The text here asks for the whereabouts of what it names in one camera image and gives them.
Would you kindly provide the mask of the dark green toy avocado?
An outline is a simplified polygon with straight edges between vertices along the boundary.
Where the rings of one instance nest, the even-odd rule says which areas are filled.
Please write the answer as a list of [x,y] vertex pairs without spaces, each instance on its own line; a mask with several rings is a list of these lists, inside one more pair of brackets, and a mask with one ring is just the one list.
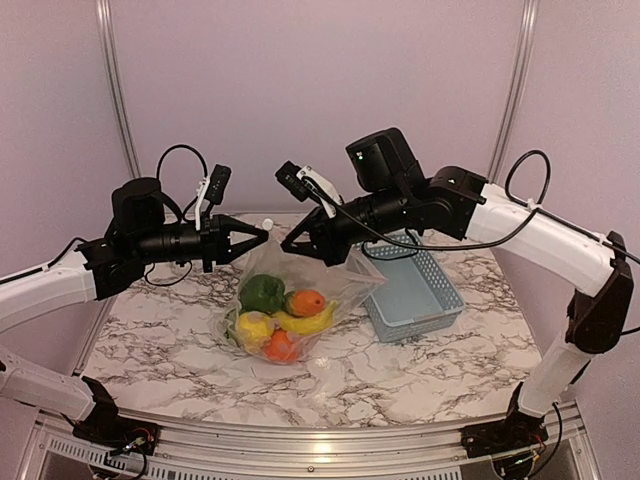
[[282,309],[285,283],[278,277],[257,274],[249,278],[239,291],[244,311],[272,314]]

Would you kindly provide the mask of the clear zip top bag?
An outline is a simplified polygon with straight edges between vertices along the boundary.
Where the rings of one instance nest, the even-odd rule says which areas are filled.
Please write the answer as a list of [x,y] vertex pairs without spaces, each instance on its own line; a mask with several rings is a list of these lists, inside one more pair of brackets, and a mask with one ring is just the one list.
[[309,357],[326,332],[386,282],[353,247],[344,264],[327,267],[284,252],[284,237],[273,226],[267,242],[249,253],[236,293],[210,322],[214,336],[230,347],[280,365]]

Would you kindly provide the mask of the orange green toy mango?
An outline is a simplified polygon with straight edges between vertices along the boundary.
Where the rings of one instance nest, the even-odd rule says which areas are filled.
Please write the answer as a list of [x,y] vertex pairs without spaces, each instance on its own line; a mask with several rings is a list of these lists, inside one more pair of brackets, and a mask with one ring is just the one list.
[[316,290],[295,290],[285,294],[284,309],[294,317],[311,317],[325,308],[325,302],[325,297]]

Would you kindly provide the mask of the yellow toy lemon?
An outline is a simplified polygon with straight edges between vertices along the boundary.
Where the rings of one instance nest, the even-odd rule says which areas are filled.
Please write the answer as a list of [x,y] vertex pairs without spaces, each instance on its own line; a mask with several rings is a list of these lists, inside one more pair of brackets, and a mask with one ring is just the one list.
[[274,324],[269,315],[259,311],[241,314],[235,330],[242,344],[247,348],[261,348],[274,332]]

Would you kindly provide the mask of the yellow toy banana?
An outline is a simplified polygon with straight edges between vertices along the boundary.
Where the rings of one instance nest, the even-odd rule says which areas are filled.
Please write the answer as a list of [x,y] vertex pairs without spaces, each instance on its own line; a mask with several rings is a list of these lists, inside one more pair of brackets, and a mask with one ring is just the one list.
[[337,307],[338,302],[332,300],[320,313],[309,317],[294,317],[284,311],[278,311],[272,318],[287,332],[301,336],[315,335],[333,326],[333,315]]

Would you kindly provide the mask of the orange toy orange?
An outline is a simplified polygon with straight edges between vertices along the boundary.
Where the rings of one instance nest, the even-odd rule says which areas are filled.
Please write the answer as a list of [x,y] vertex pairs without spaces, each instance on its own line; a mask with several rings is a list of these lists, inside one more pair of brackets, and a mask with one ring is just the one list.
[[276,363],[289,364],[298,359],[296,345],[289,339],[287,332],[276,329],[264,348],[265,357]]

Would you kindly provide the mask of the grey plastic basket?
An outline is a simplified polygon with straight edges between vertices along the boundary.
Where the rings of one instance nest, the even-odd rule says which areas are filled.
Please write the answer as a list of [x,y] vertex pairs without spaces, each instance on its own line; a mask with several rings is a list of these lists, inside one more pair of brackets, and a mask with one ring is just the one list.
[[378,340],[393,343],[451,327],[466,304],[431,253],[386,242],[364,255],[386,278],[364,302]]

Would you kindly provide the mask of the green toy watermelon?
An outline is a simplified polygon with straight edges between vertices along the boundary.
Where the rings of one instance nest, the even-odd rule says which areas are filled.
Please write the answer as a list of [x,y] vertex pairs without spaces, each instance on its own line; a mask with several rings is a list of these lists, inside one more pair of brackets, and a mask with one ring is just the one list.
[[229,342],[230,345],[240,348],[242,346],[242,342],[239,339],[239,336],[236,332],[235,321],[236,321],[236,312],[234,310],[229,311],[224,317],[223,336]]

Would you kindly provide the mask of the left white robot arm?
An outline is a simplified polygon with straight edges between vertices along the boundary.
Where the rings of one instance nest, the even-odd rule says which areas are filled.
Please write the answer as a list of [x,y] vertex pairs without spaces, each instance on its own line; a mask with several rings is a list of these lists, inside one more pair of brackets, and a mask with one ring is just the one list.
[[[111,196],[113,218],[105,235],[72,240],[54,260],[1,281],[1,330],[7,332],[61,308],[101,301],[142,279],[148,266],[199,261],[204,272],[227,265],[264,244],[269,226],[255,227],[211,208],[221,203],[228,180],[213,174],[197,191],[196,219],[167,223],[165,211],[180,211],[152,177],[130,180]],[[207,201],[210,206],[203,206]],[[126,423],[117,416],[109,394],[95,381],[58,374],[1,350],[1,394],[72,421],[86,421],[106,445],[125,438]]]

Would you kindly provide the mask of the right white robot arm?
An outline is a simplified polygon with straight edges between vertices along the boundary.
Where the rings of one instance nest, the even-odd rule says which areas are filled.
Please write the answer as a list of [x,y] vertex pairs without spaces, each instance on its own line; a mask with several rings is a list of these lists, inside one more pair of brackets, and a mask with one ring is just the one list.
[[506,187],[457,166],[425,176],[404,135],[389,128],[346,149],[364,195],[343,202],[310,167],[286,162],[278,182],[316,206],[282,242],[287,253],[342,264],[358,243],[389,241],[393,232],[438,231],[464,250],[499,248],[568,281],[574,288],[569,325],[512,397],[495,438],[515,448],[591,359],[623,335],[634,281],[633,256],[621,236],[598,235],[524,201]]

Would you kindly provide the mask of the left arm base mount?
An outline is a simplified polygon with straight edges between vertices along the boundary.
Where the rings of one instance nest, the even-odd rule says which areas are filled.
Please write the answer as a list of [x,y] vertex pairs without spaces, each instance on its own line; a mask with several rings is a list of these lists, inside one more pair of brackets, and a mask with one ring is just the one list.
[[86,422],[71,422],[71,424],[75,437],[109,447],[111,450],[122,451],[134,440],[143,438],[145,442],[133,447],[132,451],[148,456],[154,453],[160,433],[158,424],[130,418],[118,418],[113,425],[106,427],[95,427]]

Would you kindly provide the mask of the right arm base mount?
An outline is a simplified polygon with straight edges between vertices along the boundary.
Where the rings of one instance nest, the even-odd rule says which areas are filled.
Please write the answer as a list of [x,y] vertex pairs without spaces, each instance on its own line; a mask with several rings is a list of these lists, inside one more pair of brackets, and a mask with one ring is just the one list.
[[517,450],[549,438],[541,419],[502,419],[465,426],[461,429],[461,445],[469,458]]

